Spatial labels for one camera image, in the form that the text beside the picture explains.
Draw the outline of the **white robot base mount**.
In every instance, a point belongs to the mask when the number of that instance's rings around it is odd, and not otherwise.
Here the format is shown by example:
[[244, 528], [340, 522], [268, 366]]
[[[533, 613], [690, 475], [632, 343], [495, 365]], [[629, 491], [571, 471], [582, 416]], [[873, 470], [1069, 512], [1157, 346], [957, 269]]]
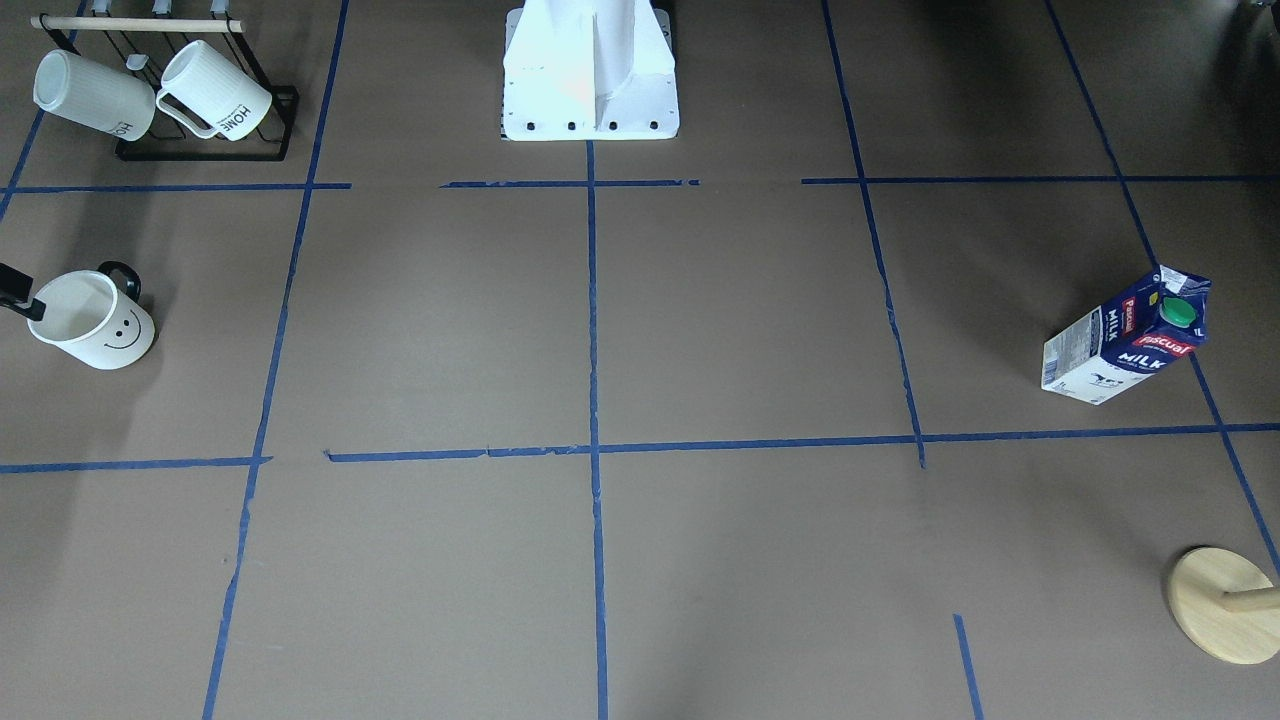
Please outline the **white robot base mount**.
[[506, 17], [503, 72], [506, 140], [678, 135], [672, 1], [526, 1]]

